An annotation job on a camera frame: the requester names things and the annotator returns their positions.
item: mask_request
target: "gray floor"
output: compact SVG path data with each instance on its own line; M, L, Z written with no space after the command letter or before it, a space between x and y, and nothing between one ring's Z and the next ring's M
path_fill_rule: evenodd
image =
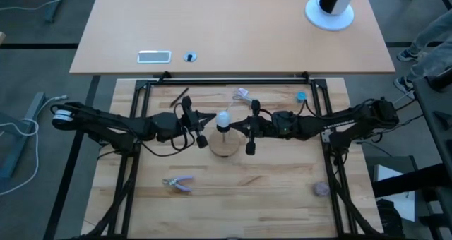
M0 0L0 8L11 5L33 5L46 0ZM83 33L94 0L64 0L55 24L43 22L44 9L38 11L0 11L0 30L8 36L6 43L77 43ZM387 42L408 42L428 23L446 11L441 0L370 0L381 31ZM395 75L346 76L353 104L369 97L384 96L396 100L401 94L392 81L409 71L410 64L396 61L400 48L391 48L397 73ZM34 94L68 95L83 101L90 77L68 74L74 50L5 50L0 49L0 110L20 118ZM95 107L107 110L112 99L115 79L102 77L95 98ZM417 103L401 112L401 119L420 114ZM64 165L69 154L73 132L55 130L51 114L42 112L40 123L40 170L27 186L0 196L0 239L41 239L57 193ZM0 140L0 149L6 145ZM364 146L366 156L385 156ZM384 136L379 146L395 156L414 155L419 167L440 162L439 155L424 119ZM80 232L90 185L95 170L98 146L85 139L66 201L57 238L76 236ZM27 179L35 167L34 143L29 142L12 179L0 179L0 192ZM430 238L424 229L412 231L417 238Z

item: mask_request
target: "pliers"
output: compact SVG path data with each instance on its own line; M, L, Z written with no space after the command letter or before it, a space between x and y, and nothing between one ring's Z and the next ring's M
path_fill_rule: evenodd
M179 181L193 179L193 176L178 176L173 179L163 179L162 183L165 186L178 188L180 191L191 191L189 187L185 187L179 184Z

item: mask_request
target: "black and white speaker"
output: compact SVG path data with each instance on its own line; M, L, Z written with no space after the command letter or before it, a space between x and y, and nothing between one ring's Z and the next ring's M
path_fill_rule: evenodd
M351 0L309 0L306 17L313 25L323 30L340 31L348 28L355 18Z

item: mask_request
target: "small blue object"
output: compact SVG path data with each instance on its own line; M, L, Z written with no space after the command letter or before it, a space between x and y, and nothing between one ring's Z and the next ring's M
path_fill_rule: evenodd
M306 99L306 93L305 92L298 92L297 93L297 102L302 103Z

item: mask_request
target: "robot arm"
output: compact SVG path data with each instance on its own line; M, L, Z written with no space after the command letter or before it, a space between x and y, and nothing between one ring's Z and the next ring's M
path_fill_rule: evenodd
M189 96L182 99L183 114L180 119L174 112L162 112L146 118L128 118L125 116L102 112L87 107L80 102L57 104L52 124L64 131L83 131L94 141L111 143L120 153L129 153L135 149L135 144L142 140L157 138L165 142L186 132L195 131L199 148L207 146L206 137L201 135L204 126L216 114L205 114L191 110Z
M299 116L288 111L270 114L261 109L260 102L257 100L251 103L251 109L252 116L231 124L231 128L249 137L249 142L246 144L248 155L255 153L254 138L308 140L328 129L354 124L343 132L336 131L329 135L332 152L342 155L352 140L364 138L376 128L394 128L399 122L394 106L385 100L367 100L356 107L326 116ZM259 116L260 112L270 114L271 121Z

